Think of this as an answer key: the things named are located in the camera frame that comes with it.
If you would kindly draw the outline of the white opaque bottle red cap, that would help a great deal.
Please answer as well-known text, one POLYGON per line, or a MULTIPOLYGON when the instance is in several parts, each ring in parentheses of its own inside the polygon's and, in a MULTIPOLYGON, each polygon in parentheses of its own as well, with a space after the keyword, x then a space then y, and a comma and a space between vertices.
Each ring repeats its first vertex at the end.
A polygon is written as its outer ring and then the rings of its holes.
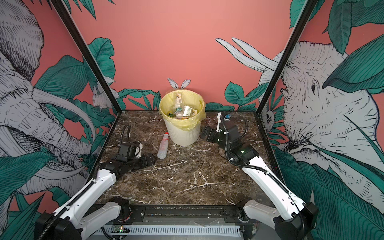
POLYGON ((169 133, 165 133, 159 146, 159 150, 157 154, 158 159, 163 160, 166 158, 168 145, 169 145, 169 133))

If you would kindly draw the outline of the clear bottle sunflower label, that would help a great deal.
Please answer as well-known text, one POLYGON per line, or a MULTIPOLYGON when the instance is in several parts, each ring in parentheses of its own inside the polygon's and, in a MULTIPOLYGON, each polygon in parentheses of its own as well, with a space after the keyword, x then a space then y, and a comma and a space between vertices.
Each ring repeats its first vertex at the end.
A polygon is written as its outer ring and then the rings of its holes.
POLYGON ((184 106, 184 110, 183 110, 183 117, 191 117, 193 113, 193 107, 190 107, 190 106, 184 106))

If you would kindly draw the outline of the clear bottle green band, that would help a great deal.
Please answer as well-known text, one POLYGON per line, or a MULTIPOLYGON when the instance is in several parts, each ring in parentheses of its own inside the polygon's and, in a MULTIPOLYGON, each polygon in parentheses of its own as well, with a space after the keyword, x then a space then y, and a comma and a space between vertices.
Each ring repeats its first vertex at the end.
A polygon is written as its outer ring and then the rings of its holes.
POLYGON ((183 118, 183 99, 182 99, 182 93, 176 93, 175 116, 176 116, 177 119, 182 119, 183 118))

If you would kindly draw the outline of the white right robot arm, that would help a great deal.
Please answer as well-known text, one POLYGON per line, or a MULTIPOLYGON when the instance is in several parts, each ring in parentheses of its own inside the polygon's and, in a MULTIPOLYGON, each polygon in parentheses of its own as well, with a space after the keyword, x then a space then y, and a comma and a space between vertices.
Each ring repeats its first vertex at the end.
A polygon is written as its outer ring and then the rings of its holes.
POLYGON ((282 240, 303 240, 315 227, 319 209, 296 196, 269 169, 260 154, 251 145, 243 143, 237 127, 229 131, 206 126, 201 138, 215 143, 225 151, 228 162, 242 169, 256 182, 274 204, 269 207, 255 200, 246 201, 240 207, 242 222, 257 220, 274 229, 282 240))

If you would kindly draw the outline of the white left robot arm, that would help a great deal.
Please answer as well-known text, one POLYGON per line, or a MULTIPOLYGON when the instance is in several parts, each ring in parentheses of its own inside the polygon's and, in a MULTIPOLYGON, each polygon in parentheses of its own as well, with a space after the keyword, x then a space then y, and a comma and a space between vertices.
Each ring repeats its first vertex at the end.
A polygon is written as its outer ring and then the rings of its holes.
POLYGON ((129 201, 113 197, 98 210, 88 213, 98 198, 126 173, 153 166, 152 153, 122 162, 109 160, 99 165, 96 176, 52 214, 42 214, 35 223, 35 240, 85 240, 110 221, 131 219, 129 201))

